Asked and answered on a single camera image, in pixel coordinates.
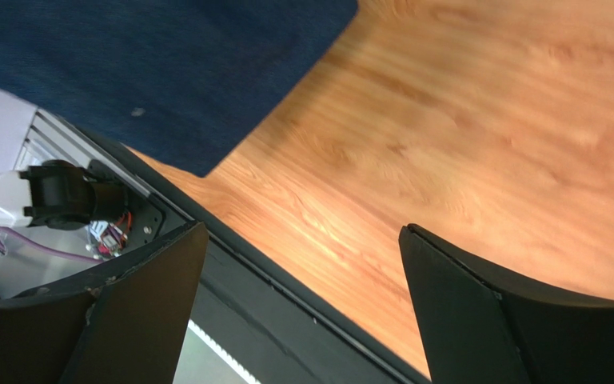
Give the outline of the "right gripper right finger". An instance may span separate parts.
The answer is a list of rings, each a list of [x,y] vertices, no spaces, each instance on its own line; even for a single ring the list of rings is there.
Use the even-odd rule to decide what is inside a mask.
[[[435,383],[614,383],[614,300],[471,254],[416,224],[399,246]]]

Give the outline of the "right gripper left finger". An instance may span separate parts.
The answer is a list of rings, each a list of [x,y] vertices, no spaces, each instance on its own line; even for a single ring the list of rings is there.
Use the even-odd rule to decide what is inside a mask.
[[[170,383],[209,240],[187,223],[0,299],[0,383]]]

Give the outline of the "dark blue denim trousers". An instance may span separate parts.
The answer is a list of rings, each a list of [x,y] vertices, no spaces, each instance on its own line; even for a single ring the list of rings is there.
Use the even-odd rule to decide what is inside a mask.
[[[0,1],[0,89],[203,177],[357,11],[355,1]]]

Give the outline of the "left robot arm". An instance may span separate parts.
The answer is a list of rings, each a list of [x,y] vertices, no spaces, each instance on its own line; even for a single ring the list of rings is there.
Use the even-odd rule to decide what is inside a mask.
[[[0,227],[77,230],[91,222],[114,222],[126,211],[124,185],[54,159],[0,173]]]

